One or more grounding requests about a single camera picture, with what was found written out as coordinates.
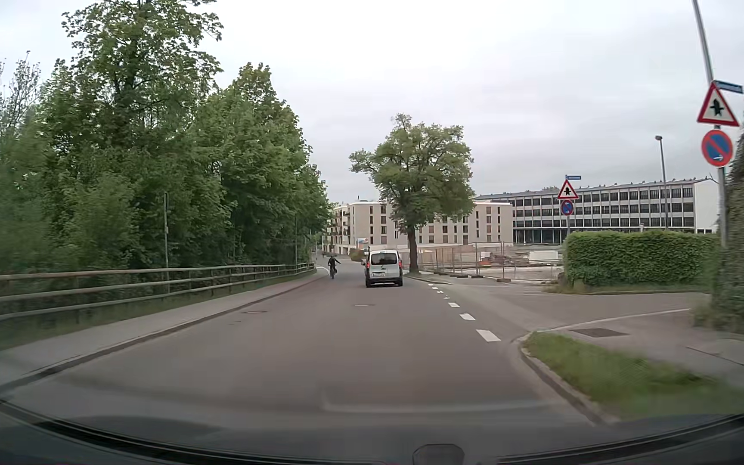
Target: drain grate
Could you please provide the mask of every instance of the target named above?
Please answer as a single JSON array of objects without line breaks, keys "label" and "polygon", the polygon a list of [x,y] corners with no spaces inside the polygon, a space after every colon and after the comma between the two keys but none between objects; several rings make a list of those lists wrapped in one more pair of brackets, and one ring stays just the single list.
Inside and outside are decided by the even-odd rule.
[{"label": "drain grate", "polygon": [[611,338],[612,336],[627,336],[627,333],[619,333],[607,328],[585,328],[585,329],[571,329],[574,333],[584,334],[592,338]]}]

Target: sky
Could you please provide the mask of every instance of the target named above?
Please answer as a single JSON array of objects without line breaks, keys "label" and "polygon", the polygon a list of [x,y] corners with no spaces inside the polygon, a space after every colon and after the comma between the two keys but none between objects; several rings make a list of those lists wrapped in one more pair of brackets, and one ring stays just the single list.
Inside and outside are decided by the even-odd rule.
[{"label": "sky", "polygon": [[[0,59],[30,50],[47,77],[73,55],[61,13],[93,0],[0,0]],[[714,77],[744,86],[744,2],[700,0]],[[377,199],[350,153],[374,150],[396,113],[464,127],[476,194],[701,178],[708,88],[687,0],[629,2],[221,0],[226,86],[246,62],[272,69],[334,202]],[[723,93],[741,120],[743,97]],[[741,129],[726,132],[735,145]]]}]

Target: building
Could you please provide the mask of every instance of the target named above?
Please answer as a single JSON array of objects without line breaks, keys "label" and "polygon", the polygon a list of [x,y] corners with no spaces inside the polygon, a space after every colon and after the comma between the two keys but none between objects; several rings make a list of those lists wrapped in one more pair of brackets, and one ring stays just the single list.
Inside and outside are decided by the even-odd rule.
[{"label": "building", "polygon": [[[349,249],[357,248],[359,242],[361,247],[408,248],[407,235],[398,230],[390,216],[392,208],[385,202],[359,200],[338,205],[333,211],[334,216],[326,231],[326,249],[329,251],[348,254]],[[498,200],[475,202],[470,215],[439,217],[434,223],[420,227],[415,232],[415,239],[419,248],[508,242],[512,237],[510,214],[510,206]]]},{"label": "building", "polygon": [[715,233],[719,185],[712,178],[670,180],[627,185],[574,185],[575,215],[563,216],[558,189],[480,195],[477,201],[511,205],[512,241],[516,244],[562,243],[571,231],[612,229],[622,232],[665,227],[666,204],[670,229],[686,233]]}]

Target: tree trunk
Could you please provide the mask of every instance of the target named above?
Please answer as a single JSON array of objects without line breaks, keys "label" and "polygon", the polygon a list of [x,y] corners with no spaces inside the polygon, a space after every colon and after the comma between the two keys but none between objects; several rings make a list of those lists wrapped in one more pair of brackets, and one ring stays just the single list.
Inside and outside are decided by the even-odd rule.
[{"label": "tree trunk", "polygon": [[419,245],[415,242],[415,227],[407,227],[407,240],[409,242],[409,272],[419,272]]}]

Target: cyclist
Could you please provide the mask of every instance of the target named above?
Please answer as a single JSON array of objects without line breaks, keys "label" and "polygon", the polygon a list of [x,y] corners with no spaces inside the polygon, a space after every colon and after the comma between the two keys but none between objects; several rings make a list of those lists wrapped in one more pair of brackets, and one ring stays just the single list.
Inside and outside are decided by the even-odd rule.
[{"label": "cyclist", "polygon": [[335,279],[335,273],[337,272],[337,267],[335,266],[336,263],[340,263],[335,256],[329,257],[329,276],[332,277],[332,279]]}]

